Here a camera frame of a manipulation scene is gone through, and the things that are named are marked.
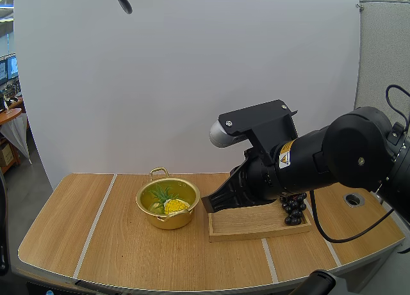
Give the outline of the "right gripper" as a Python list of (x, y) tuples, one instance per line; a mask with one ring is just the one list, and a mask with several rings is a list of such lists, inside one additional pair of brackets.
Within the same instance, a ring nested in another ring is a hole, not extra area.
[(283, 196), (285, 188), (275, 165), (265, 166), (253, 148), (247, 149), (244, 156), (244, 162), (231, 170), (229, 178), (215, 192), (201, 198), (208, 214), (266, 205)]

